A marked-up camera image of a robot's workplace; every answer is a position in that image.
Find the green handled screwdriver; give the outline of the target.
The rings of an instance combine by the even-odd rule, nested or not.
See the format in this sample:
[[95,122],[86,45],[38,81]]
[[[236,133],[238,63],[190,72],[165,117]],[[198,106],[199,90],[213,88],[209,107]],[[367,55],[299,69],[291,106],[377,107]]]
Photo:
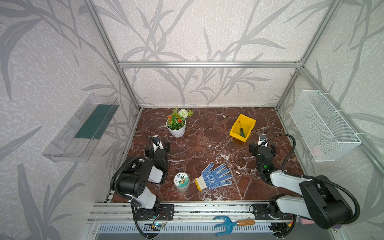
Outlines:
[[241,137],[245,137],[245,133],[244,133],[244,129],[243,128],[240,128],[240,135],[241,135]]

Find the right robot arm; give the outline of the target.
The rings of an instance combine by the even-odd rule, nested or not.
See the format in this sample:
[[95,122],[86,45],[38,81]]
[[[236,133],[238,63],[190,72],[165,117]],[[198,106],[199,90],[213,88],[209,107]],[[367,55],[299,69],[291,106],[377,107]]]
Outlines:
[[271,198],[266,208],[271,218],[299,216],[312,220],[325,230],[358,220],[361,207],[350,191],[331,182],[326,176],[297,175],[287,171],[286,164],[294,153],[296,139],[291,135],[286,136],[292,140],[292,148],[280,169],[273,163],[277,147],[266,135],[260,135],[259,142],[249,146],[250,153],[256,157],[257,173],[264,183],[298,194],[298,197],[282,194]]

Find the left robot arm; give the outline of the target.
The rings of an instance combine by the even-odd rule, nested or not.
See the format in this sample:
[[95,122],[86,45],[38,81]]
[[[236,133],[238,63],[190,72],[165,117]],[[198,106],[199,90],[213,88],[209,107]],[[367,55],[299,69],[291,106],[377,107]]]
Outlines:
[[170,142],[158,135],[148,137],[144,157],[127,157],[110,182],[110,189],[119,197],[131,201],[136,221],[173,220],[172,204],[161,204],[147,187],[148,183],[162,185],[168,176]]

